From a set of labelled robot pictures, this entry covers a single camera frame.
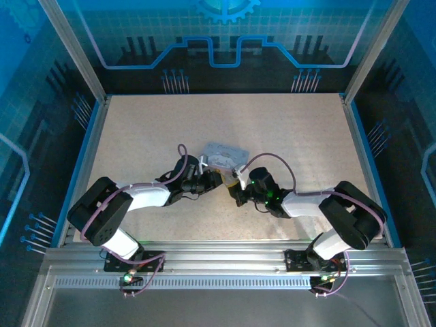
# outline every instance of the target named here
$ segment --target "speckled tabletop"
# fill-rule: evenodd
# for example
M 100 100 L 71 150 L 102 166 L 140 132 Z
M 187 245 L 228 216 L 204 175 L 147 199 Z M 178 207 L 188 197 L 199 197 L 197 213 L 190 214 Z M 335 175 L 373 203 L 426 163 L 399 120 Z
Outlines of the speckled tabletop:
M 173 169 L 177 144 L 198 156 L 207 142 L 238 146 L 250 157 L 282 156 L 297 190 L 316 191 L 347 180 L 367 192 L 337 94 L 225 94 L 113 96 L 89 181 L 152 181 Z M 283 164 L 263 157 L 281 187 L 292 179 Z M 224 185 L 198 201 L 128 213 L 121 227 L 138 240 L 307 239 L 329 230 L 318 217 L 277 219 L 252 203 L 237 208 Z

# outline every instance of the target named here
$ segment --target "blue edge trim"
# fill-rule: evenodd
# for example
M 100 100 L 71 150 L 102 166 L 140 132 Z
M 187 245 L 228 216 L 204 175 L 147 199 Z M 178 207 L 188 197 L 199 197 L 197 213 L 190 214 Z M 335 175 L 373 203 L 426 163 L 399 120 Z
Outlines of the blue edge trim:
M 397 232 L 396 227 L 395 227 L 394 218 L 392 217 L 392 213 L 390 212 L 388 199 L 386 199 L 386 195 L 385 195 L 384 190 L 383 190 L 382 182 L 380 180 L 379 172 L 377 171 L 377 167 L 375 165 L 375 161 L 374 161 L 373 155 L 371 153 L 371 148 L 369 147 L 369 143 L 368 143 L 368 140 L 367 140 L 367 137 L 365 134 L 365 130 L 363 129 L 362 120 L 360 119 L 360 115 L 359 115 L 359 112 L 357 110 L 357 107 L 356 107 L 356 104 L 354 103 L 354 101 L 352 101 L 351 107 L 352 107 L 354 118 L 356 119 L 356 124 L 357 124 L 357 128 L 359 130 L 360 138 L 362 139 L 364 151 L 365 151 L 365 154 L 368 158 L 369 167 L 371 169 L 371 174 L 374 177 L 375 187 L 377 188 L 377 192 L 378 192 L 379 197 L 380 197 L 381 205 L 382 205 L 383 209 L 386 211 L 386 214 L 388 215 L 387 224 L 389 227 L 390 237 L 392 239 L 392 245 L 394 247 L 402 247 L 401 242 L 400 242 L 400 238 L 398 236 L 398 232 Z
M 63 225 L 65 224 L 65 220 L 67 219 L 69 204 L 73 196 L 74 188 L 76 187 L 79 171 L 82 167 L 84 154 L 87 151 L 89 139 L 91 137 L 91 132 L 94 128 L 95 118 L 97 116 L 99 105 L 100 105 L 99 102 L 96 101 L 94 105 L 93 113 L 91 115 L 91 118 L 89 119 L 87 132 L 84 135 L 82 146 L 80 147 L 79 156 L 77 156 L 76 166 L 74 167 L 73 174 L 71 176 L 71 181 L 69 182 L 67 194 L 65 194 L 65 200 L 63 201 L 61 213 L 59 214 L 59 219 L 57 221 L 56 229 L 53 234 L 52 242 L 50 245 L 51 247 L 56 247 L 61 237 Z
M 93 114 L 91 115 L 91 119 L 89 121 L 89 126 L 91 126 L 91 128 L 88 128 L 86 134 L 84 135 L 82 147 L 80 148 L 80 152 L 79 152 L 79 156 L 77 158 L 76 166 L 74 167 L 71 181 L 69 182 L 67 194 L 65 195 L 65 201 L 63 203 L 61 213 L 59 215 L 59 220 L 58 220 L 57 225 L 56 225 L 56 230 L 54 231 L 55 233 L 53 235 L 51 247 L 56 247 L 57 243 L 59 241 L 59 238 L 61 237 L 63 225 L 65 223 L 65 220 L 67 218 L 67 213 L 69 210 L 69 203 L 71 202 L 74 188 L 76 187 L 78 174 L 79 174 L 80 168 L 82 167 L 84 154 L 85 154 L 86 149 L 88 147 L 89 138 L 91 137 L 91 132 L 92 132 L 92 129 L 94 127 L 95 117 L 97 116 L 98 107 L 99 107 L 99 103 L 96 102 L 95 106 L 94 106 Z M 389 232 L 390 232 L 390 236 L 391 236 L 392 243 L 393 243 L 392 245 L 394 247 L 401 247 L 400 238 L 398 236 L 398 232 L 397 232 L 396 227 L 395 227 L 394 219 L 392 218 L 392 213 L 390 212 L 388 200 L 386 199 L 386 195 L 385 195 L 384 190 L 383 190 L 382 182 L 380 180 L 380 176 L 379 176 L 379 173 L 377 171 L 377 167 L 375 166 L 374 158 L 373 158 L 373 156 L 371 154 L 371 150 L 369 148 L 368 140 L 366 137 L 364 137 L 364 135 L 366 135 L 366 134 L 364 132 L 362 120 L 360 119 L 360 115 L 358 113 L 358 110 L 357 110 L 357 107 L 356 107 L 356 104 L 354 103 L 354 101 L 351 103 L 351 107 L 352 107 L 353 115 L 356 119 L 356 124 L 357 124 L 357 128 L 358 128 L 360 137 L 362 139 L 364 151 L 365 151 L 365 154 L 368 158 L 369 166 L 371 169 L 371 174 L 374 177 L 375 186 L 377 188 L 377 192 L 378 192 L 379 197 L 380 197 L 381 205 L 382 205 L 383 209 L 386 211 L 386 214 L 388 215 L 387 224 L 389 227 Z

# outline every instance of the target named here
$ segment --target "gear logo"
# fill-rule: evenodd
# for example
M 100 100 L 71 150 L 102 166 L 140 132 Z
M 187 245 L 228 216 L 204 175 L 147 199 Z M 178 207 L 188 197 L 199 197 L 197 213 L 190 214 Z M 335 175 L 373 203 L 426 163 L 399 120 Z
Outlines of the gear logo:
M 26 33 L 36 28 L 40 21 L 37 0 L 0 0 L 0 9 L 9 10 L 9 15 Z
M 247 13 L 253 13 L 253 7 L 260 5 L 260 0 L 195 0 L 197 13 L 203 14 L 205 19 L 212 18 L 217 24 L 236 22 L 237 18 L 244 19 Z

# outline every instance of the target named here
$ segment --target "vertical metal post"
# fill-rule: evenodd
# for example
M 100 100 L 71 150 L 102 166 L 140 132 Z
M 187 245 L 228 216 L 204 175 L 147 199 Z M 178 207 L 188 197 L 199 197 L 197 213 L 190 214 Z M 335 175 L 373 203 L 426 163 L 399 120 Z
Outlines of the vertical metal post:
M 99 103 L 103 104 L 106 98 L 103 86 L 95 74 L 79 40 L 73 32 L 73 29 L 69 25 L 67 18 L 63 14 L 62 9 L 59 7 L 59 4 L 56 0 L 39 0 L 39 2 L 63 45 L 67 48 L 67 51 L 79 69 L 79 72 L 82 74 L 85 82 L 94 94 L 94 97 Z
M 392 2 L 384 21 L 380 24 L 377 35 L 369 46 L 367 53 L 357 67 L 356 72 L 345 90 L 345 104 L 348 105 L 353 101 L 365 81 L 365 78 L 368 76 L 369 71 L 374 65 L 375 60 L 386 45 L 390 34 L 394 30 L 408 3 L 409 0 L 394 0 Z

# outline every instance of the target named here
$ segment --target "enclosure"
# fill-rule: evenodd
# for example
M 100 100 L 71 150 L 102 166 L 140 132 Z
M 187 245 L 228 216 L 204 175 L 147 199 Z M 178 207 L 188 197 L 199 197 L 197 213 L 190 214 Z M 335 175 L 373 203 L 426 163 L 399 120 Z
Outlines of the enclosure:
M 0 326 L 434 325 L 433 1 L 0 5 Z M 349 181 L 386 211 L 384 235 L 349 251 L 340 296 L 316 298 L 283 251 L 329 222 L 237 207 L 223 186 L 126 215 L 167 255 L 125 300 L 68 210 L 101 176 L 155 180 L 180 142 L 280 155 L 299 191 Z M 259 166 L 293 187 L 280 161 Z

